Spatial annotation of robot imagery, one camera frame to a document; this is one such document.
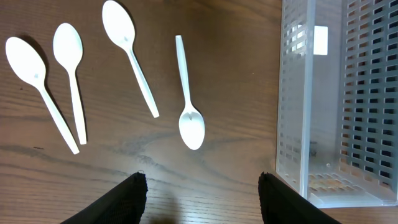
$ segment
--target storage container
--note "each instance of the storage container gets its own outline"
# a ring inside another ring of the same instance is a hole
[[[397,205],[398,0],[283,0],[277,173],[318,208]]]

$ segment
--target black object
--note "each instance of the black object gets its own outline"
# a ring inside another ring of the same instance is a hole
[[[261,214],[264,223],[322,223],[338,221],[323,213],[272,174],[259,178]]]
[[[135,173],[65,224],[136,224],[141,220],[148,191],[144,174]],[[338,223],[272,174],[259,178],[264,223]]]

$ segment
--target spoon handle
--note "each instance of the spoon handle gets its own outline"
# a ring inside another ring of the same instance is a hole
[[[182,91],[184,92],[185,104],[190,105],[191,95],[189,93],[187,61],[185,59],[184,45],[182,43],[181,35],[175,36],[175,45],[177,46],[178,68],[180,69]]]
[[[81,106],[79,88],[77,86],[77,81],[76,81],[76,74],[75,71],[68,73],[70,73],[69,74],[70,93],[72,95],[73,115],[75,117],[77,135],[79,136],[80,144],[86,144],[87,138],[86,138],[85,117],[83,115],[83,108]]]
[[[70,150],[72,150],[72,152],[74,154],[78,154],[79,148],[77,147],[76,142],[75,142],[67,124],[63,120],[57,107],[54,105],[54,102],[51,100],[51,97],[49,96],[49,94],[47,93],[47,91],[45,90],[44,87],[43,87],[43,89],[41,89],[39,91],[43,97],[44,103],[47,105],[47,108],[50,111],[50,114],[51,114],[55,124],[57,125],[58,129],[60,130],[61,135],[64,138],[64,140],[67,142]]]
[[[159,116],[159,112],[157,111],[155,99],[152,96],[152,93],[150,92],[147,80],[145,79],[145,76],[138,64],[138,61],[136,59],[136,56],[134,55],[134,52],[132,51],[132,48],[129,49],[127,55],[129,56],[132,69],[134,70],[134,74],[136,74],[139,88],[141,89],[141,92],[144,95],[144,99],[147,102],[150,112],[152,113],[154,118],[157,118]]]

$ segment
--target spoon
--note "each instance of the spoon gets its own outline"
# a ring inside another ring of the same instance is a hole
[[[180,134],[185,144],[192,150],[197,150],[205,138],[205,121],[203,116],[191,103],[189,92],[187,61],[185,60],[184,46],[181,35],[175,36],[177,46],[178,67],[185,98],[185,108],[180,116]]]
[[[63,23],[54,34],[53,50],[55,59],[69,74],[70,92],[72,94],[73,115],[75,117],[77,135],[80,144],[86,144],[86,127],[81,107],[80,94],[76,81],[76,68],[83,56],[83,46],[76,29]]]
[[[38,53],[27,42],[10,37],[6,42],[6,55],[13,71],[24,82],[34,86],[42,95],[62,137],[74,154],[79,153],[67,124],[44,87],[45,65]]]
[[[154,118],[157,118],[159,116],[159,112],[157,111],[154,97],[150,92],[148,83],[132,50],[136,31],[129,14],[117,2],[109,0],[104,3],[102,8],[102,20],[108,37],[129,56],[132,69],[136,74],[139,88],[144,95],[144,99],[148,104],[150,112]]]

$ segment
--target wood grain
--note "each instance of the wood grain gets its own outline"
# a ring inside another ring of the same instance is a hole
[[[103,1],[2,1],[0,41],[23,37],[41,52],[49,91],[76,138],[68,75],[55,61],[52,38],[63,22],[79,32],[88,144],[78,155],[70,152],[39,93],[14,74],[1,44],[0,223],[59,223],[138,170],[149,186],[142,223],[261,223],[258,177],[275,173],[281,2],[121,3],[134,18],[134,50],[157,119],[125,53],[104,31]],[[178,131],[184,102],[175,35],[183,37],[192,101],[206,123],[197,151]],[[396,208],[325,211],[341,222],[397,220]]]

